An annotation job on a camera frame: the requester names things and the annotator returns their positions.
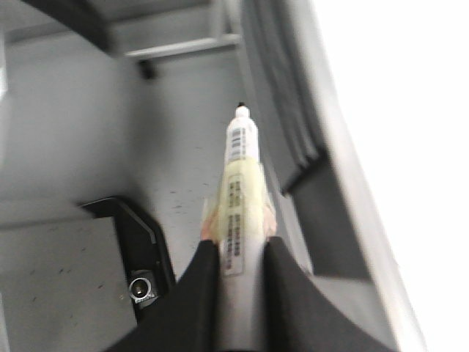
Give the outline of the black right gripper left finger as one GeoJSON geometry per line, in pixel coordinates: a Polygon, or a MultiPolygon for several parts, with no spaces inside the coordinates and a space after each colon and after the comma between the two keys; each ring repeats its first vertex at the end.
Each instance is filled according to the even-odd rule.
{"type": "Polygon", "coordinates": [[[137,328],[108,351],[212,351],[218,300],[218,247],[200,241],[179,282],[137,328]]]}

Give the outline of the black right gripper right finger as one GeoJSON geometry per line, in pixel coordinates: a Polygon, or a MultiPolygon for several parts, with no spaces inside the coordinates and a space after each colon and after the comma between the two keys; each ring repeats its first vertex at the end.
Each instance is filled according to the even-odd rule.
{"type": "Polygon", "coordinates": [[[263,271],[271,351],[390,351],[326,299],[280,237],[267,240],[263,271]]]}

